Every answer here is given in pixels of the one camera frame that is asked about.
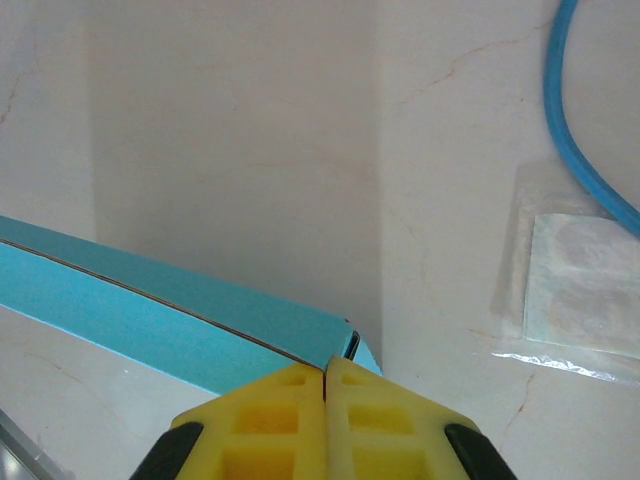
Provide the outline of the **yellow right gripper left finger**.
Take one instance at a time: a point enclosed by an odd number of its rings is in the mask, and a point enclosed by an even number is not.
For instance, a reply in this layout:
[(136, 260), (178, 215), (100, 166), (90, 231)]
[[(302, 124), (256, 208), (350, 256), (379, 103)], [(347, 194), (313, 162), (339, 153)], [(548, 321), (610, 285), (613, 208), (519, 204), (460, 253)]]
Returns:
[(324, 380), (296, 364), (179, 414), (130, 480), (326, 480)]

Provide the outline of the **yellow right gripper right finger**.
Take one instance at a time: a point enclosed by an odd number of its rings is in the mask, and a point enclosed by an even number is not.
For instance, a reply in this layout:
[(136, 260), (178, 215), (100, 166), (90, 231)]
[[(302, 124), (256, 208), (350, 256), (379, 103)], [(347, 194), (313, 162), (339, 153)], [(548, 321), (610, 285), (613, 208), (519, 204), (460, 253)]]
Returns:
[(329, 480), (517, 480), (471, 419), (350, 360), (325, 393)]

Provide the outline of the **white and blue paper box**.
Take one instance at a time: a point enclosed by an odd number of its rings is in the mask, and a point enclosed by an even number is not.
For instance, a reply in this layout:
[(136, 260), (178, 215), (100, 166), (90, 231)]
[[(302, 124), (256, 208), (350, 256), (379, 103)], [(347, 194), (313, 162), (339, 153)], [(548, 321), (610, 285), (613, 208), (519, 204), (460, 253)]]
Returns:
[(218, 395), (335, 357), (379, 371), (339, 315), (4, 216), (0, 306)]

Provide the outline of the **clear plastic packet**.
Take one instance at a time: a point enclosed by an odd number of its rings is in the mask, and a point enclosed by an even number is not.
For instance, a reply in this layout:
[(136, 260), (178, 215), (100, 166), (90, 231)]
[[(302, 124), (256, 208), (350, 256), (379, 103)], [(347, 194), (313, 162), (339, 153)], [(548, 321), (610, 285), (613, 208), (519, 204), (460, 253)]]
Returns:
[(494, 356), (640, 386), (640, 238), (555, 163), (515, 171)]

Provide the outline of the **blue tube stethoscope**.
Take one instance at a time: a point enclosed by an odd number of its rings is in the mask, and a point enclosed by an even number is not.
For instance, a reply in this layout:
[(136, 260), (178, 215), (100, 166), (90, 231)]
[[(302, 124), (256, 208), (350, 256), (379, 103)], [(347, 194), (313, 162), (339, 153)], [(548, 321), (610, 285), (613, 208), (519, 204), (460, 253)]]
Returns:
[(640, 237), (640, 211), (597, 172), (574, 140), (564, 110), (565, 48), (579, 0), (561, 0), (546, 45), (542, 87), (547, 128), (561, 161), (577, 183), (631, 234)]

